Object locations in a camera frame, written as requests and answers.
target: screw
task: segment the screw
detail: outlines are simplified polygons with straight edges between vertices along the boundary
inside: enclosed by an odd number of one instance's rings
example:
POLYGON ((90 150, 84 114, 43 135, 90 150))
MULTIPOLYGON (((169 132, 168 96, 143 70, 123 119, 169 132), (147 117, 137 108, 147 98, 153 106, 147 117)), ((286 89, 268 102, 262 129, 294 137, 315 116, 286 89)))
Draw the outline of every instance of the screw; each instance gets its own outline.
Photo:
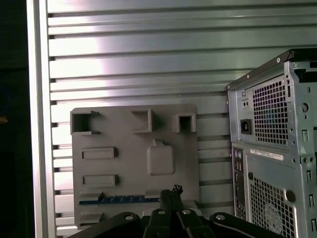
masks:
POLYGON ((293 62, 293 63, 291 63, 290 67, 291 67, 292 69, 295 69, 295 68, 297 68, 297 64, 296 64, 295 62, 293 62))
POLYGON ((185 214, 185 215, 188 215, 188 214, 190 214, 190 213, 191 213, 190 210, 184 210, 184 211, 183 211, 183 214, 185 214))
POLYGON ((217 216, 216 216, 216 219, 219 220, 219 221, 223 221, 223 220, 225 220, 226 218, 225 218, 223 215, 217 215, 217 216))
POLYGON ((133 217, 132 216, 126 216, 125 219, 130 221, 130 220, 133 220, 133 217))

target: computer case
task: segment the computer case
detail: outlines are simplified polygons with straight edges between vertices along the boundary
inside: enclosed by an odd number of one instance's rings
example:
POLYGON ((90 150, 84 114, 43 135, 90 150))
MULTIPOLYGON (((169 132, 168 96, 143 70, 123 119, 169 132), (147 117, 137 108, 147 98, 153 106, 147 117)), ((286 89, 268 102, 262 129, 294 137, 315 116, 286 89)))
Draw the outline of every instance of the computer case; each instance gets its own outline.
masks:
POLYGON ((235 215, 317 237, 317 49, 288 50, 227 90, 235 215))

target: rectangular slot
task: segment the rectangular slot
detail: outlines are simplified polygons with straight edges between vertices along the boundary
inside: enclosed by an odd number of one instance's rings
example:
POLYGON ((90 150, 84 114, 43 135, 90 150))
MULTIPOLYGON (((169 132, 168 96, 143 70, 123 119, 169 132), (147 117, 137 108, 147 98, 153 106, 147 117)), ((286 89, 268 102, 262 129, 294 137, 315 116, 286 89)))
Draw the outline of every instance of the rectangular slot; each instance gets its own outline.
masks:
POLYGON ((250 119, 240 120, 241 134, 252 134, 252 121, 250 119))
POLYGON ((317 220, 312 219, 312 230, 313 232, 317 232, 317 220))
POLYGON ((309 195, 309 206, 315 207, 315 198, 313 194, 309 195))
POLYGON ((309 62, 309 68, 317 68, 317 61, 309 62))
POLYGON ((196 132, 196 115, 183 113, 174 116, 173 131, 175 133, 196 132))
POLYGON ((309 142, 308 130, 302 130, 302 139, 303 142, 309 142))
POLYGON ((133 133, 151 133, 153 131, 154 114, 152 110, 135 110, 131 112, 139 120, 133 133))
POLYGON ((98 134, 97 131, 93 131, 91 128, 92 117, 98 115, 97 112, 90 111, 87 113, 71 113, 70 129, 71 134, 78 133, 82 135, 98 134))
POLYGON ((313 182, 312 171, 310 170, 306 171, 306 175, 307 175, 307 183, 312 183, 313 182))
POLYGON ((83 185, 89 187, 114 187, 115 175, 83 176, 83 185))
POLYGON ((84 149, 82 152, 82 159, 113 159, 115 157, 114 148, 92 148, 84 149))
POLYGON ((291 97, 291 87, 287 86, 287 97, 291 97))

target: metal frame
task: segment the metal frame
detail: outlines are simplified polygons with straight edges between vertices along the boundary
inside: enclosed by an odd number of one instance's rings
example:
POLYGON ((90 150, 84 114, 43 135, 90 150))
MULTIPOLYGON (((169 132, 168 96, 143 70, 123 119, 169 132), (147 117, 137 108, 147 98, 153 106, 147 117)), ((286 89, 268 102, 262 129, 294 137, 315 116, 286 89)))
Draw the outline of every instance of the metal frame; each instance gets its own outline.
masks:
MULTIPOLYGON (((316 49, 289 50, 227 86, 227 89, 229 90, 228 102, 232 147, 243 150, 244 155, 244 195, 247 220, 252 222, 250 207, 250 180, 253 180, 253 173, 258 173, 260 179, 267 180, 273 186, 276 185, 277 187, 282 188, 284 196, 286 196, 286 189, 289 189, 290 191, 293 189, 295 191, 297 196, 296 202, 289 204, 289 206, 294 207, 296 226, 295 237, 313 237, 316 233, 316 229, 312 230, 313 224, 310 224, 310 221, 316 221, 316 210, 310 205, 310 199, 314 200, 314 196, 316 197, 316 154, 314 131, 317 119, 316 116, 314 117, 316 106, 313 100, 317 91, 317 83, 313 77, 316 75, 316 68, 314 64, 311 64, 312 61, 316 61, 316 49), (299 76, 298 72, 296 72, 297 70, 307 72, 310 77, 306 80, 303 75, 299 76), (287 103, 286 112, 288 114, 288 139, 286 138, 287 142, 284 145, 281 145, 280 143, 278 144, 278 142, 275 143, 275 140, 273 143, 272 139, 270 141, 265 141, 265 143, 261 140, 258 141, 254 134, 243 134, 241 132, 242 129, 240 129, 240 119, 253 120, 256 115, 254 114, 255 111, 253 109, 254 99, 252 100, 252 98, 254 98, 255 91, 259 88, 263 89, 265 86, 268 88, 268 86, 272 86, 272 84, 277 85, 278 82, 280 83, 280 88, 282 86, 285 87, 284 93, 286 94, 284 94, 284 98, 287 103), (248 105, 251 109, 249 109, 249 107, 245 107, 245 105, 242 104, 243 102, 249 102, 248 105), (308 110, 308 108, 306 111, 303 110, 302 106, 304 103, 309 105, 310 110, 308 110), (307 132, 307 138, 304 137, 303 131, 307 132), (251 150, 269 152, 270 155, 266 157, 259 154, 253 154, 251 150), (273 155, 283 155, 283 159, 280 160, 276 157, 272 159, 270 156, 273 155), (257 164, 260 164, 258 168, 255 166, 254 162, 256 159, 257 164), (282 172, 285 173, 283 174, 283 177, 280 177, 278 171, 284 171, 282 172), (308 171, 311 173, 311 181, 309 181, 309 177, 307 175, 308 171)), ((252 131, 254 131, 254 123, 252 123, 251 128, 252 131)), ((235 214, 237 215, 238 208, 236 199, 240 198, 238 198, 236 194, 234 196, 235 214)))
POLYGON ((27 0, 36 238, 55 237, 47 1, 27 0))

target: fan grille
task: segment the fan grille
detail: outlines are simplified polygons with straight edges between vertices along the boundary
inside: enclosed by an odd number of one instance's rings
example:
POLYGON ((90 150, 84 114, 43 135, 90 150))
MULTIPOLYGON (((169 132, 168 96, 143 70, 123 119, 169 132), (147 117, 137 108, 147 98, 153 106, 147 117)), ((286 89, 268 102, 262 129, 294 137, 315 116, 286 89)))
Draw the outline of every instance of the fan grille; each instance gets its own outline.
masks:
POLYGON ((282 81, 254 90, 253 105, 257 141, 286 145, 287 106, 282 81))
POLYGON ((258 178, 251 184, 251 212, 254 224, 295 238, 293 209, 285 204, 283 191, 258 178))

